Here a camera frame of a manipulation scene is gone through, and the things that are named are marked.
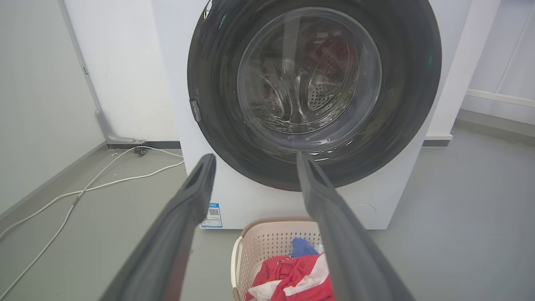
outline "beige plastic basket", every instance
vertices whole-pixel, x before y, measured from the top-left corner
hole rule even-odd
[[[292,239],[304,238],[316,247],[322,243],[318,224],[303,217],[258,220],[245,228],[234,243],[231,258],[231,284],[235,301],[245,301],[262,262],[292,252]]]

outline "door glass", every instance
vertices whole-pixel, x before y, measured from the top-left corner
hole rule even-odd
[[[244,122],[295,151],[321,150],[355,134],[380,84],[381,62],[369,33],[324,7],[270,21],[249,43],[238,69]]]

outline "sticker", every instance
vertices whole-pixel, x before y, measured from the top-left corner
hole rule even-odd
[[[223,228],[219,203],[210,203],[210,206],[208,207],[208,215],[204,221],[202,221],[201,228]]]

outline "red and white garment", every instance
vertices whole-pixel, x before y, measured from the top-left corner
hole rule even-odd
[[[334,301],[325,254],[276,256],[262,263],[247,301]]]

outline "washing machine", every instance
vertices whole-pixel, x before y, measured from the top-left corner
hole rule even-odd
[[[308,216],[296,154],[386,229],[430,122],[441,39],[427,0],[154,0],[191,171],[217,156],[201,227]]]

